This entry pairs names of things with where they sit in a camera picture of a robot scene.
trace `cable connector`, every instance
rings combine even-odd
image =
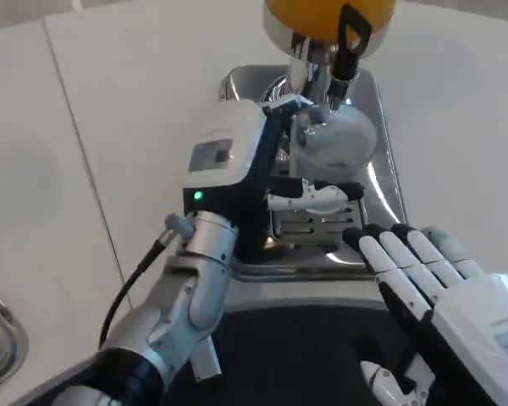
[[[179,235],[182,239],[189,239],[196,229],[194,228],[194,224],[192,224],[191,220],[188,218],[184,218],[182,216],[177,216],[174,213],[169,214],[166,217],[165,221],[166,230],[160,235],[158,240],[165,244],[163,241],[167,240],[168,233],[172,233],[174,236]]]

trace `robotic arm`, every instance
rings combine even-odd
[[[362,196],[357,184],[316,184],[309,189],[302,179],[286,183],[271,177],[283,131],[293,114],[309,103],[298,96],[264,106],[229,101],[200,119],[184,181],[186,218],[168,217],[168,229],[137,274],[180,236],[176,252],[145,302],[109,337],[111,318],[106,319],[100,350],[68,378],[53,406],[159,404],[188,361],[198,381],[220,375],[211,334],[223,313],[229,263],[232,257],[245,261],[262,249],[268,209],[282,210],[279,202],[285,201],[288,210],[336,210]],[[113,310],[119,302],[115,300]]]
[[[390,314],[416,355],[394,376],[363,375],[383,406],[508,405],[508,275],[486,275],[452,237],[406,225],[344,232],[376,272]]]

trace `white plastic housing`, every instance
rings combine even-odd
[[[223,167],[189,170],[184,188],[226,186],[243,180],[251,168],[266,120],[262,108],[251,100],[224,101],[209,108],[200,117],[193,151],[197,145],[231,140],[229,160]]]
[[[467,279],[447,289],[433,324],[485,392],[508,406],[508,275]]]

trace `orange container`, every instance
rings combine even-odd
[[[385,32],[396,0],[267,0],[269,10],[281,23],[304,36],[337,43],[340,9],[349,3],[373,28],[373,35]]]

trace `clear glass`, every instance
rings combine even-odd
[[[377,130],[362,112],[343,104],[339,111],[319,105],[294,117],[290,134],[290,176],[334,184],[351,180],[376,148]]]

